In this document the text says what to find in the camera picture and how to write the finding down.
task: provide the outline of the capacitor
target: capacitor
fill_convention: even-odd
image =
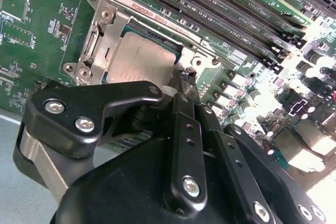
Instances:
[[[323,56],[321,54],[318,54],[317,52],[311,55],[309,61],[320,68],[334,65],[334,61],[331,57]]]
[[[250,93],[250,97],[252,98],[252,100],[257,103],[257,104],[261,104],[263,101],[263,95],[261,95],[259,90],[253,90]]]
[[[320,71],[317,68],[307,63],[302,65],[302,67],[299,70],[308,78],[317,77],[320,74]]]
[[[242,127],[244,125],[244,120],[242,119],[242,117],[238,114],[234,114],[232,116],[230,116],[230,120],[238,125],[239,127]]]
[[[274,148],[267,140],[263,140],[262,145],[263,145],[264,150],[266,151],[267,155],[273,155]]]
[[[267,137],[271,137],[274,135],[274,132],[271,130],[267,122],[261,122],[260,126]]]
[[[300,110],[296,113],[298,117],[300,117],[302,120],[307,119],[309,114],[305,110]]]
[[[240,108],[247,115],[254,115],[256,113],[256,107],[252,106],[249,102],[243,102]]]
[[[336,71],[332,71],[328,74],[328,78],[333,80],[333,81],[336,81]]]
[[[313,113],[316,110],[316,107],[314,105],[312,105],[310,102],[308,102],[303,109],[307,112],[307,113]]]

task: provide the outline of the screw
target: screw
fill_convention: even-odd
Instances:
[[[263,222],[270,221],[270,215],[262,204],[260,204],[259,202],[255,202],[253,207],[254,207],[254,211],[256,212],[257,216],[259,216],[260,219],[263,220]]]
[[[159,94],[159,91],[156,87],[154,86],[150,86],[149,87],[149,90],[153,93],[153,94]]]
[[[58,101],[47,102],[44,107],[46,108],[46,111],[52,114],[60,114],[65,110],[64,105]]]
[[[185,178],[183,180],[183,188],[191,197],[197,197],[200,194],[200,187],[192,178]]]
[[[309,221],[313,220],[313,216],[311,215],[310,211],[308,211],[307,208],[305,208],[304,206],[299,205],[299,209],[302,213],[303,216],[305,216],[305,218]]]
[[[189,102],[188,98],[187,98],[186,96],[184,96],[184,95],[181,96],[181,99],[182,99],[183,101],[185,101],[185,102]]]
[[[93,121],[85,116],[77,118],[75,121],[75,126],[80,131],[86,133],[93,131],[93,129],[95,128]]]
[[[204,110],[206,111],[206,113],[209,113],[209,114],[212,113],[212,109],[210,109],[209,107],[205,107]]]
[[[311,206],[311,209],[313,210],[314,214],[317,216],[317,218],[319,218],[321,221],[325,221],[325,216],[323,215],[323,213],[316,208],[315,206]]]
[[[101,13],[101,16],[103,18],[109,18],[110,17],[110,13],[107,11],[107,10],[104,10],[102,13]]]
[[[236,132],[238,135],[241,135],[242,131],[240,130],[240,128],[234,126],[234,129],[235,129],[235,132]]]

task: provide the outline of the chip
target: chip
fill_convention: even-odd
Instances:
[[[70,30],[71,28],[66,26],[66,25],[62,25],[61,28],[60,28],[60,32],[65,34],[65,35],[69,35],[70,34]]]

